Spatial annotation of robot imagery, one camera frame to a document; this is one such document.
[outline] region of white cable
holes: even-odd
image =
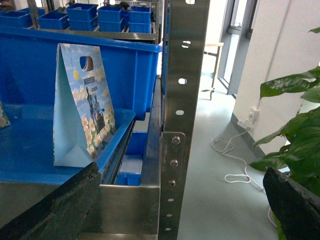
[[[250,183],[251,181],[254,182],[264,193],[265,192],[265,188],[263,186],[260,186],[251,176],[249,176],[248,172],[247,172],[247,168],[248,168],[248,164],[247,162],[240,158],[240,157],[237,157],[237,156],[232,156],[232,155],[229,155],[227,153],[231,152],[235,146],[231,143],[231,141],[236,138],[236,137],[239,137],[245,133],[247,133],[248,130],[245,130],[243,133],[240,133],[238,135],[235,135],[233,137],[230,138],[229,141],[223,141],[223,136],[222,135],[218,135],[214,138],[212,138],[211,140],[211,147],[219,152],[219,153],[222,153],[223,156],[227,156],[227,157],[230,157],[230,158],[233,158],[233,159],[237,159],[237,160],[241,160],[243,163],[244,163],[244,174],[227,174],[224,176],[224,180],[227,182],[227,183],[245,183],[245,184],[248,184]],[[222,143],[227,143],[226,147],[223,149],[223,150],[218,150],[215,148],[215,144],[219,143],[219,142],[222,142]],[[227,177],[245,177],[247,178],[247,181],[244,181],[244,180],[234,180],[234,181],[229,181],[227,180]],[[271,217],[270,217],[270,212],[271,212],[271,208],[269,207],[269,210],[268,210],[268,219],[269,221],[272,223],[273,226],[277,227],[277,225],[274,223],[274,221],[272,221]]]

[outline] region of gift bag handle hole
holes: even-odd
[[[94,61],[90,56],[80,57],[80,66],[84,72],[90,72],[94,69]]]

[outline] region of blue storage bin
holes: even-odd
[[[139,186],[147,144],[146,132],[133,132],[117,176],[117,185]]]
[[[161,46],[5,26],[0,35],[3,103],[53,105],[58,43],[93,45],[100,47],[113,107],[145,119]]]
[[[97,16],[97,4],[76,3],[66,8],[72,21],[91,21]]]
[[[69,19],[70,29],[76,31],[93,31],[98,26],[98,17],[90,21],[76,21]]]
[[[3,106],[11,125],[0,129],[0,182],[60,185],[82,169],[53,166],[53,105]],[[114,113],[117,131],[96,162],[100,173],[108,166],[109,159],[135,116],[133,111],[127,109],[116,108]]]
[[[69,27],[68,14],[51,11],[37,18],[41,29],[66,29]]]
[[[99,21],[120,22],[122,19],[121,12],[121,6],[102,6],[98,9]]]
[[[24,8],[24,9],[21,9],[19,10],[21,12],[26,12],[26,13],[30,13],[30,9],[27,7],[27,8]],[[46,14],[46,11],[44,8],[38,8],[38,14],[39,14],[39,17],[42,16],[42,15],[45,15]]]
[[[30,14],[25,11],[7,11],[0,14],[0,25],[16,28],[28,28],[32,26]]]
[[[132,6],[133,11],[128,11],[130,23],[150,23],[151,22],[151,9],[146,6]]]
[[[99,20],[100,31],[102,32],[121,32],[124,29],[124,21],[108,22]]]
[[[123,18],[123,25],[129,26],[129,11],[123,10],[121,12],[122,18]]]
[[[151,24],[150,23],[135,23],[129,22],[129,32],[130,33],[151,33]]]

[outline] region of power outlet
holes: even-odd
[[[252,123],[254,123],[258,119],[259,114],[260,114],[260,111],[258,109],[256,109],[255,107],[251,107],[249,119],[251,120]]]
[[[246,119],[245,121],[239,120],[237,124],[247,131],[251,130],[254,127],[249,119]]]

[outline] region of slotted metal post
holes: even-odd
[[[167,70],[162,74],[166,83],[160,150],[158,239],[176,240],[197,108],[210,0],[168,0],[165,6],[169,6],[169,31],[166,38]]]

